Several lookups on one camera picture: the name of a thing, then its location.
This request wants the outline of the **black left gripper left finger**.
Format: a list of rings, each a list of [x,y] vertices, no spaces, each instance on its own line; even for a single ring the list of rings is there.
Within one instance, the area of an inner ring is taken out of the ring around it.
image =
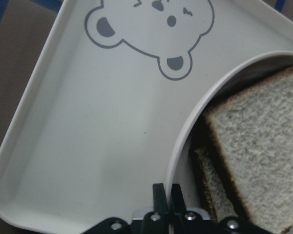
[[[163,183],[152,185],[153,192],[153,210],[155,212],[167,215],[169,213],[166,192]]]

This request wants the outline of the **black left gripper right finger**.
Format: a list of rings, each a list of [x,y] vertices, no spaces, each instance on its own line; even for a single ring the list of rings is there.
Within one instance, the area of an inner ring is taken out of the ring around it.
[[[172,184],[170,204],[175,215],[182,215],[187,211],[181,186],[179,184]]]

